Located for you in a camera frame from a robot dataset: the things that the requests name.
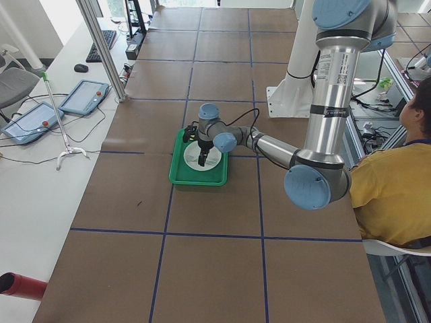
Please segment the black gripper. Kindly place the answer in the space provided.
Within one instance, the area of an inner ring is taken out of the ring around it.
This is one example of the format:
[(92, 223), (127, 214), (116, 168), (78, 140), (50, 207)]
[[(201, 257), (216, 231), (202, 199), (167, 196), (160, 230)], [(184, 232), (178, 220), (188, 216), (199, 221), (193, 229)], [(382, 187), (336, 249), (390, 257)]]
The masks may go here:
[(212, 149), (211, 141), (198, 140), (198, 146), (200, 148), (198, 164), (203, 167), (207, 160), (207, 155), (209, 151)]

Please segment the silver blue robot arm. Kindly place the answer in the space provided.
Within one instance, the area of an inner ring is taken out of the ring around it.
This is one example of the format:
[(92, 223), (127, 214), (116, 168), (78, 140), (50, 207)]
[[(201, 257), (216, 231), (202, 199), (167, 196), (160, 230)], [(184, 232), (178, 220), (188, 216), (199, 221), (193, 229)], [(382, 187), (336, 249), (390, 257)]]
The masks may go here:
[(267, 90), (274, 117), (308, 118), (302, 148), (259, 132), (230, 127), (218, 107), (204, 104), (196, 132), (203, 166), (209, 151), (243, 145), (287, 170), (284, 188), (297, 206), (322, 209), (344, 197), (351, 185), (339, 150), (349, 116), (359, 56), (387, 48), (395, 39), (396, 1), (306, 1), (285, 78)]

